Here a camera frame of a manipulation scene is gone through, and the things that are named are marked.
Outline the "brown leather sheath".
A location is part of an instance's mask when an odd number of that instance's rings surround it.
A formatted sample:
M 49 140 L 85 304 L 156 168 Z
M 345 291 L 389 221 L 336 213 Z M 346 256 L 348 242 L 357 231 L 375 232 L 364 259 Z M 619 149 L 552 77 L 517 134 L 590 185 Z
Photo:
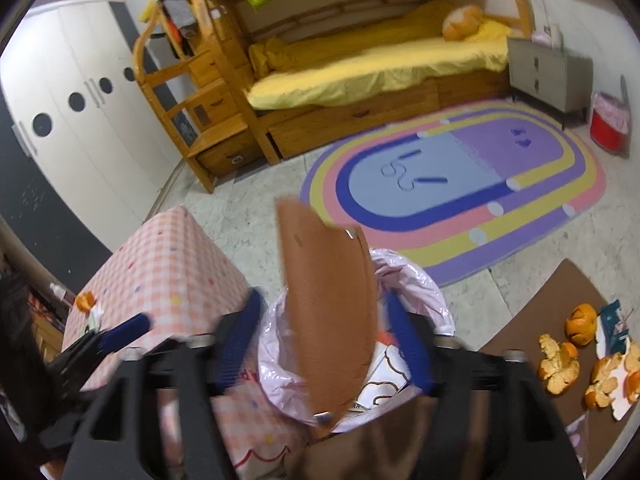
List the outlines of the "brown leather sheath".
M 318 434 L 345 416 L 364 384 L 378 334 L 378 285 L 358 226 L 330 226 L 295 198 L 276 206 L 285 313 Z

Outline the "pink lined trash bin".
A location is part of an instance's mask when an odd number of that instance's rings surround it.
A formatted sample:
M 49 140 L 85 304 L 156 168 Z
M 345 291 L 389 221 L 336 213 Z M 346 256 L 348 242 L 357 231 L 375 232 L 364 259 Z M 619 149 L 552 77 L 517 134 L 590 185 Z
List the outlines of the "pink lined trash bin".
M 454 318 L 444 295 L 416 263 L 386 248 L 324 250 L 283 261 L 285 288 L 270 304 L 258 334 L 262 391 L 282 414 L 312 426 L 330 413 L 335 432 L 354 429 L 382 414 L 352 406 L 369 380 L 382 293 L 397 289 L 402 304 L 424 316 L 436 334 L 451 336 Z

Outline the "red trash bin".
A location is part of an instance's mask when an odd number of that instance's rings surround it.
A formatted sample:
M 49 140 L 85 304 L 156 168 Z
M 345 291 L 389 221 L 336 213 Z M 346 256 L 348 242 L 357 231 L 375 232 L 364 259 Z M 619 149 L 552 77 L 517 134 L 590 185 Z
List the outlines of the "red trash bin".
M 598 91 L 593 95 L 590 136 L 605 151 L 625 155 L 630 135 L 631 114 L 616 96 Z

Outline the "orange peel on table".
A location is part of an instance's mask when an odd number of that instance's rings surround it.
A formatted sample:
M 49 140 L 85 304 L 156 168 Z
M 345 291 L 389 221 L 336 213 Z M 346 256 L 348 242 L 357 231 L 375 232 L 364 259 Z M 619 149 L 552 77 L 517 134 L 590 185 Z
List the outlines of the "orange peel on table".
M 90 290 L 79 294 L 74 301 L 74 306 L 83 314 L 88 314 L 95 305 L 96 297 Z

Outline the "spray bottle white cap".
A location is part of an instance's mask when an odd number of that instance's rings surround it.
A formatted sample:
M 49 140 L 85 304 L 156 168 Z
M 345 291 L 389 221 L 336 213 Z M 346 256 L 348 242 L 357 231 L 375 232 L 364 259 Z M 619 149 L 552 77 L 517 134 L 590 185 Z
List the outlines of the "spray bottle white cap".
M 51 283 L 49 285 L 50 291 L 52 294 L 58 298 L 63 304 L 66 304 L 67 307 L 73 307 L 75 303 L 75 295 L 70 292 L 68 289 L 63 287 L 62 285 Z

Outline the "orange peel pile left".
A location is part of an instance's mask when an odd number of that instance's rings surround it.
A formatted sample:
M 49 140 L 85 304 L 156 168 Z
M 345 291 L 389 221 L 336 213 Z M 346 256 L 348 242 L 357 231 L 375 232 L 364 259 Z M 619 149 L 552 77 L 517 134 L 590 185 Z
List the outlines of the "orange peel pile left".
M 552 396 L 559 396 L 576 382 L 580 374 L 577 348 L 568 341 L 557 342 L 549 334 L 538 338 L 544 358 L 538 367 L 538 378 Z

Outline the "orange peel pile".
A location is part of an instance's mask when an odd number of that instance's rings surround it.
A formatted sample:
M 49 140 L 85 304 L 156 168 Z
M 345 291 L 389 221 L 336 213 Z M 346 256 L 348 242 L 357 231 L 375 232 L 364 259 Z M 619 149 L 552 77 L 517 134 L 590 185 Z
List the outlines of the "orange peel pile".
M 629 351 L 639 355 L 638 344 L 632 340 L 629 341 L 626 354 Z M 606 356 L 600 359 L 594 364 L 591 374 L 591 384 L 588 386 L 584 395 L 584 402 L 590 410 L 611 408 L 611 393 L 617 386 L 617 380 L 611 376 L 611 373 L 616 366 L 620 365 L 623 357 L 620 353 L 615 353 L 612 356 Z
M 544 358 L 538 367 L 538 378 L 552 396 L 559 396 L 576 382 L 580 374 L 577 348 L 568 341 L 557 342 L 549 334 L 538 338 Z

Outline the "orange peel pile right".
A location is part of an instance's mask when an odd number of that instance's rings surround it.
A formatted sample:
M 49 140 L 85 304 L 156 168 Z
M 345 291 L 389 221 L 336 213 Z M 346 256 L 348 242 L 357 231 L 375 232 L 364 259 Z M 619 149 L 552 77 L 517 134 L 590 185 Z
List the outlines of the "orange peel pile right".
M 629 351 L 639 355 L 638 344 L 632 340 L 629 341 L 626 354 Z M 611 408 L 611 393 L 617 386 L 617 380 L 611 376 L 611 373 L 616 366 L 620 365 L 623 357 L 620 353 L 615 353 L 612 356 L 606 356 L 600 359 L 594 364 L 591 374 L 591 384 L 588 386 L 584 395 L 584 402 L 590 410 Z

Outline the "brown floor mat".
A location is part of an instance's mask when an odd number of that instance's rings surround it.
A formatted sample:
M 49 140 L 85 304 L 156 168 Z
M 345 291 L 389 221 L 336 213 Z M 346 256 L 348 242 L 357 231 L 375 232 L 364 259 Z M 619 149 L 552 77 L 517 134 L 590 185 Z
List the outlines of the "brown floor mat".
M 592 380 L 596 342 L 570 341 L 567 329 L 579 336 L 596 334 L 597 316 L 606 302 L 589 278 L 570 260 L 563 260 L 544 286 L 482 351 L 500 356 L 521 350 L 559 414 L 586 476 L 593 474 L 629 419 L 613 416 L 613 397 Z

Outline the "pink checkered tablecloth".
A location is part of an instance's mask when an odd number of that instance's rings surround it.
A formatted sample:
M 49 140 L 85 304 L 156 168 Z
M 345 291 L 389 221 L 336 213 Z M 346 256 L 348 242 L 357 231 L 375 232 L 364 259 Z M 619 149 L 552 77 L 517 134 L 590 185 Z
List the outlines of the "pink checkered tablecloth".
M 241 307 L 250 284 L 183 206 L 161 212 L 137 229 L 85 286 L 112 328 L 143 312 L 152 322 L 136 340 L 151 350 L 167 338 L 206 333 Z M 309 440 L 302 424 L 281 414 L 259 383 L 251 346 L 234 387 L 213 399 L 216 419 L 242 479 L 278 468 Z

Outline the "whole orange peel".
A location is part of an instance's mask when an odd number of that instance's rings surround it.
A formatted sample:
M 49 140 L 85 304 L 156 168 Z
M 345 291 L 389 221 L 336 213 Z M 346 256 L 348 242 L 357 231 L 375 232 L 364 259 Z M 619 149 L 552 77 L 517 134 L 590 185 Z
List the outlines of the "whole orange peel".
M 597 330 L 597 311 L 591 304 L 578 304 L 565 321 L 565 335 L 574 346 L 585 347 L 593 341 Z

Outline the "dark blue wrapper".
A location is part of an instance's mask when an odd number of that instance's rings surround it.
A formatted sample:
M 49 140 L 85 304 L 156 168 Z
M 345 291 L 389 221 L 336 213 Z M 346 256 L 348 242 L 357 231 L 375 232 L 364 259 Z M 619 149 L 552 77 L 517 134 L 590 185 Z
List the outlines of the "dark blue wrapper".
M 618 300 L 604 306 L 597 317 L 596 353 L 599 359 L 620 353 L 624 356 L 628 347 L 628 326 Z

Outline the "white wardrobe with holes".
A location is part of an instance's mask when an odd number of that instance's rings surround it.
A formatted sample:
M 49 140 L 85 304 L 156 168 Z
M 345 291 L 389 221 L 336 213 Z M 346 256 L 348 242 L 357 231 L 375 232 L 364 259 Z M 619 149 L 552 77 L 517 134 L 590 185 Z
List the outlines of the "white wardrobe with holes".
M 181 160 L 134 76 L 129 17 L 120 0 L 40 6 L 1 55 L 16 140 L 109 250 L 145 222 Z

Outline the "rainbow oval rug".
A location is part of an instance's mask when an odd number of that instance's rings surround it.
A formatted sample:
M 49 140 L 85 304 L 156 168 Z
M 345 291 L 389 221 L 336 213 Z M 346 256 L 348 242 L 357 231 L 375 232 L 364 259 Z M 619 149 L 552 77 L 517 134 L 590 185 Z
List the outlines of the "rainbow oval rug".
M 605 175 L 573 131 L 506 101 L 461 105 L 332 144 L 300 197 L 327 222 L 358 224 L 446 286 L 589 209 Z

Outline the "wooden stair drawers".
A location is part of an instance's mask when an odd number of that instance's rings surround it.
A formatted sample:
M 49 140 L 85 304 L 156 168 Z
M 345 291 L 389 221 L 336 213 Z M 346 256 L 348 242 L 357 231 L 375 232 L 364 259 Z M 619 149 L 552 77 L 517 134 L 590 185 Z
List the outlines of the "wooden stair drawers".
M 246 94 L 254 82 L 235 22 L 206 0 L 151 0 L 134 76 L 207 192 L 258 158 L 276 159 Z

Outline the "grey nightstand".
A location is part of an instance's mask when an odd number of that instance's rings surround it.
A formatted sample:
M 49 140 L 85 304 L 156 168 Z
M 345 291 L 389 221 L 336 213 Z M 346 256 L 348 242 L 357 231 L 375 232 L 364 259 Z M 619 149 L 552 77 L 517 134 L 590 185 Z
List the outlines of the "grey nightstand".
M 521 38 L 508 39 L 509 77 L 513 91 L 544 103 L 562 115 L 588 122 L 593 62 L 573 50 L 558 50 Z

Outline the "wooden bunk bed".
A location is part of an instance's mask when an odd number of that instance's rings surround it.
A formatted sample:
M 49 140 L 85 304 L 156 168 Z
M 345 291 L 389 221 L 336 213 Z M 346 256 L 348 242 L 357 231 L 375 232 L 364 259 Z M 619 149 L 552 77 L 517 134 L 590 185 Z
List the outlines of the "wooden bunk bed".
M 238 0 L 191 0 L 200 43 L 181 64 L 198 91 L 188 110 L 209 118 L 189 158 L 213 165 L 225 148 L 268 162 L 304 154 L 351 134 L 506 93 L 506 40 L 530 37 L 533 10 L 483 14 L 458 32 L 451 6 L 414 0 L 401 18 L 334 28 L 288 44 L 281 32 L 393 0 L 345 0 L 251 32 L 232 11 Z

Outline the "yellow bed sheet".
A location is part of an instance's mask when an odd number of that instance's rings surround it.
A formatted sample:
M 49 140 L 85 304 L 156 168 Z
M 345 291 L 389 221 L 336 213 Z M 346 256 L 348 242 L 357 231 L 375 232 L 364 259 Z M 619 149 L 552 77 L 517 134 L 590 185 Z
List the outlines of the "yellow bed sheet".
M 478 32 L 446 41 L 442 23 L 454 6 L 431 1 L 401 18 L 330 36 L 252 44 L 256 81 L 246 92 L 254 110 L 342 106 L 406 90 L 427 79 L 476 70 L 501 73 L 508 64 L 509 26 L 484 16 Z

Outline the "orange plush toy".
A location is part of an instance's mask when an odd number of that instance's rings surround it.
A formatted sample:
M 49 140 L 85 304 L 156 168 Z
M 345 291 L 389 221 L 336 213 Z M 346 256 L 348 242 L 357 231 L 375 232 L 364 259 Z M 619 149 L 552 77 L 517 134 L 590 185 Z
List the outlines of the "orange plush toy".
M 442 23 L 442 38 L 461 41 L 478 32 L 484 20 L 484 11 L 476 4 L 452 10 Z

